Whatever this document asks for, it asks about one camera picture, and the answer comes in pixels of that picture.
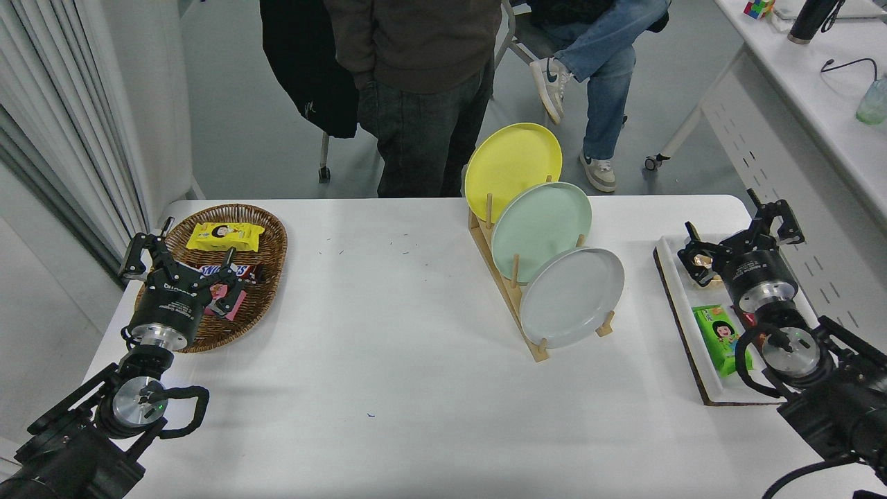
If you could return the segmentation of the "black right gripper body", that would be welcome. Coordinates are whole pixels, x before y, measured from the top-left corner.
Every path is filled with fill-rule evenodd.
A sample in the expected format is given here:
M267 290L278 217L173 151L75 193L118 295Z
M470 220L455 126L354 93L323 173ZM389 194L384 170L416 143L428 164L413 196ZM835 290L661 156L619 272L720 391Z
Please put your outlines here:
M732 300L792 300L799 287L775 238L728 238L719 274Z

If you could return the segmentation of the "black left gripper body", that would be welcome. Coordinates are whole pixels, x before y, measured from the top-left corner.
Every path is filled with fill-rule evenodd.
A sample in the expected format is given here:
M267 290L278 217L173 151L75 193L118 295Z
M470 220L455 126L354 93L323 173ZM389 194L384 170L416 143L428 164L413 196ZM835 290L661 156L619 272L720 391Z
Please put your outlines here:
M179 275L178 282L169 282L162 271L148 275L146 289L129 325L133 337L151 324L167 326L184 337L196 335L211 292L208 288L194 288L194 281L183 272Z

